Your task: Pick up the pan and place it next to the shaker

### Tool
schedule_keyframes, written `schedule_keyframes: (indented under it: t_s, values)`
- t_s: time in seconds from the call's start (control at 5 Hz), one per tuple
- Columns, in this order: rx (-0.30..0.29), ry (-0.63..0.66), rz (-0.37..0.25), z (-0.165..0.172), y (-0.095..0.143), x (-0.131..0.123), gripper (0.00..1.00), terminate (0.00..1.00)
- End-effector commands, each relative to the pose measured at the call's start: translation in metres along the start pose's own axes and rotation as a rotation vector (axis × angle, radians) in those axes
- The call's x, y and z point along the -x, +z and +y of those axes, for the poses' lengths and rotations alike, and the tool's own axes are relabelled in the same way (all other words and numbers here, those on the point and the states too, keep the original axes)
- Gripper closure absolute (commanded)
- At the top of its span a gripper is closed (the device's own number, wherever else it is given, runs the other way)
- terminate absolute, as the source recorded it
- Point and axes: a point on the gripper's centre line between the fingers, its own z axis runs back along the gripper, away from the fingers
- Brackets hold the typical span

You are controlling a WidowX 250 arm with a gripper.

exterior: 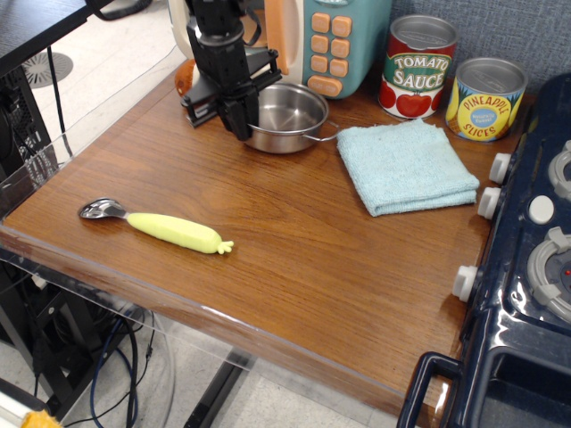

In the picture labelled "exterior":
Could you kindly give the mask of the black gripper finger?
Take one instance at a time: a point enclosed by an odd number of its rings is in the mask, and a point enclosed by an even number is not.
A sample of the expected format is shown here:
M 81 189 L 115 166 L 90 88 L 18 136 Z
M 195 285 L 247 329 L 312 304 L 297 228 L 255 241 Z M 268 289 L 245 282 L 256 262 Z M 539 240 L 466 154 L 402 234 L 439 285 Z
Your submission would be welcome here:
M 252 126 L 259 124 L 259 97 L 257 91 L 242 96 L 223 96 L 219 105 L 219 115 L 226 129 L 240 141 L 252 136 Z

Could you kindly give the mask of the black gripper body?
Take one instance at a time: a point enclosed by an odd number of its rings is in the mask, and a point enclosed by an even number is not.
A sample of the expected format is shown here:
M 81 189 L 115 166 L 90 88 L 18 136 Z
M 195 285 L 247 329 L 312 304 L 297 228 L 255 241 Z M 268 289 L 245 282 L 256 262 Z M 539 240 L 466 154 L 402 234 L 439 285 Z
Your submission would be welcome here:
M 243 41 L 244 26 L 239 20 L 235 25 L 234 29 L 214 36 L 203 33 L 195 17 L 186 26 L 199 77 L 181 104 L 195 128 L 220 117 L 223 96 L 238 97 L 257 91 L 259 97 L 261 90 L 282 78 L 277 66 L 278 52 L 269 49 L 248 54 Z

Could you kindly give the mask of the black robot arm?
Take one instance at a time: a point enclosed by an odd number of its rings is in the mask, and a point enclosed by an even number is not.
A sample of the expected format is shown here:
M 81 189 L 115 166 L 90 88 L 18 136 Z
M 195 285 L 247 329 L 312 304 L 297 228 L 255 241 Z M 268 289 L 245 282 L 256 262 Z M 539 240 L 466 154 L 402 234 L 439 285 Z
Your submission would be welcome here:
M 182 96 L 189 121 L 198 127 L 218 116 L 238 140 L 259 124 L 259 94 L 281 79 L 278 52 L 248 54 L 241 18 L 252 11 L 245 1 L 188 1 L 186 32 L 199 71 Z

